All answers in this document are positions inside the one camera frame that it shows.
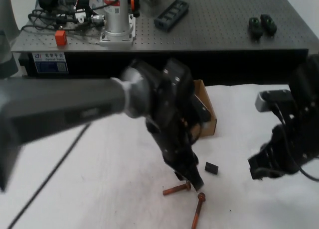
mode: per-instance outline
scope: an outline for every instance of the cardboard box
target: cardboard box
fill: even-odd
[[[197,97],[204,103],[204,105],[208,108],[211,114],[211,121],[207,128],[203,128],[200,134],[200,137],[211,136],[215,134],[217,118],[213,109],[213,106],[210,102],[208,93],[206,91],[204,82],[202,80],[194,80],[195,83],[195,94]],[[192,135],[196,137],[199,133],[199,126],[195,126],[192,130]]]

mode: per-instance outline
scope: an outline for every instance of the silver metal mount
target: silver metal mount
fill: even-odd
[[[100,37],[100,45],[101,46],[125,46],[125,45],[132,45],[133,40],[136,36],[136,19],[133,17],[133,14],[128,14],[130,29],[121,32],[121,33],[112,33],[106,31],[103,27],[101,37]]]

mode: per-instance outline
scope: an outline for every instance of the white label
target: white label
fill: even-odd
[[[108,6],[105,8],[105,11],[110,14],[120,14],[119,6]]]
[[[65,55],[63,52],[41,52],[41,53],[33,53],[33,59],[35,62],[39,61],[47,61],[47,62],[66,62]]]

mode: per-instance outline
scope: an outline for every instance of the robotic arm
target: robotic arm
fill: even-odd
[[[122,80],[9,79],[0,84],[0,187],[5,189],[22,145],[112,114],[144,116],[164,161],[180,180],[203,186],[190,130],[210,122],[194,94],[190,70],[169,60],[160,72],[134,61]]]
[[[319,55],[311,56],[293,73],[290,91],[261,92],[256,99],[260,112],[272,111],[281,121],[261,151],[248,161],[253,179],[279,178],[298,171],[319,155]]]

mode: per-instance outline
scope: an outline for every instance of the perforated metal table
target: perforated metal table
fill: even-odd
[[[174,0],[161,0],[165,9]],[[252,50],[319,49],[319,41],[287,0],[184,0],[189,13],[171,32],[154,27],[153,19],[141,14],[137,18],[137,37],[127,51],[171,50]],[[274,38],[263,36],[259,43],[247,33],[248,19],[271,15],[278,25]],[[22,31],[14,52],[39,51],[123,51],[96,44],[100,32],[92,29],[84,36],[70,34],[66,47],[58,48],[52,31]]]
[[[173,1],[161,0],[160,8],[164,10]],[[153,18],[141,14],[136,19],[136,39],[128,48],[98,45],[97,29],[86,36],[68,33],[67,45],[57,47],[52,31],[28,28],[12,50],[28,53],[20,63],[33,77],[57,74],[38,73],[30,53],[59,51],[65,52],[69,74],[58,77],[118,76],[136,57],[157,68],[175,57],[206,85],[285,83],[308,53],[318,52],[318,38],[287,0],[183,1],[190,4],[189,12],[169,33],[156,29]],[[273,38],[264,34],[256,42],[248,34],[248,20],[263,13],[273,18],[278,31]]]

